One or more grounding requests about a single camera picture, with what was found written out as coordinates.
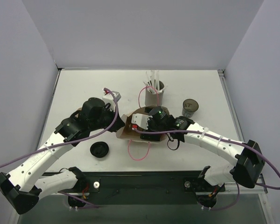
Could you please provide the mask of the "beige pink paper bag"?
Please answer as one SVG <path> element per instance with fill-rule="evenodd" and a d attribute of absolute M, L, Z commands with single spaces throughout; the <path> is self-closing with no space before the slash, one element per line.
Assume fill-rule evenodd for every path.
<path fill-rule="evenodd" d="M 150 147 L 152 144 L 159 144 L 160 142 L 165 140 L 165 134 L 162 134 L 162 141 L 160 142 L 152 142 L 152 141 L 147 141 L 147 140 L 142 140 L 140 139 L 140 133 L 137 133 L 133 130 L 133 124 L 131 123 L 131 119 L 132 119 L 132 115 L 135 113 L 140 113 L 140 114 L 145 114 L 148 115 L 148 112 L 145 112 L 145 109 L 151 109 L 156 107 L 156 105 L 150 105 L 150 106 L 145 106 L 145 107 L 141 107 L 140 106 L 140 95 L 143 91 L 145 91 L 147 89 L 147 87 L 145 86 L 144 88 L 142 88 L 138 94 L 138 106 L 139 108 L 136 109 L 134 112 L 130 113 L 130 114 L 123 114 L 121 119 L 125 122 L 125 127 L 121 128 L 117 133 L 116 133 L 116 137 L 119 139 L 123 139 L 123 140 L 129 140 L 128 145 L 127 145 L 127 151 L 128 154 L 130 156 L 130 158 L 134 161 L 141 161 L 143 159 L 145 159 L 149 153 Z M 147 152 L 145 154 L 144 157 L 142 158 L 134 158 L 132 156 L 132 154 L 130 153 L 130 145 L 132 142 L 138 142 L 138 143 L 147 143 L 148 144 L 148 148 L 147 148 Z"/>

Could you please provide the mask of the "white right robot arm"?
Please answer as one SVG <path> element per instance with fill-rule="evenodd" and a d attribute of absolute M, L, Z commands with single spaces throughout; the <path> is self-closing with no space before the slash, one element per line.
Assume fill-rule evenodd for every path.
<path fill-rule="evenodd" d="M 146 136 L 168 134 L 174 140 L 197 145 L 228 161 L 227 165 L 218 168 L 206 166 L 203 169 L 197 179 L 202 190 L 228 182 L 253 189 L 265 164 L 255 141 L 244 143 L 230 140 L 187 117 L 175 118 L 160 106 L 150 110 L 147 115 L 133 115 L 132 127 Z"/>

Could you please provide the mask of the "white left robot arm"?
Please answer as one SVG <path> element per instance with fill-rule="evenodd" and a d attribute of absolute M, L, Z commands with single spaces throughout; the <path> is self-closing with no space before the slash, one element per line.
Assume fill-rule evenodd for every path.
<path fill-rule="evenodd" d="M 92 138 L 91 132 L 116 132 L 125 124 L 119 117 L 117 99 L 108 93 L 101 99 L 90 98 L 81 110 L 72 113 L 56 127 L 43 146 L 8 173 L 0 173 L 0 192 L 18 214 L 30 211 L 40 199 L 65 189 L 75 192 L 89 187 L 77 167 L 45 177 L 41 176 L 62 155 L 81 141 Z"/>

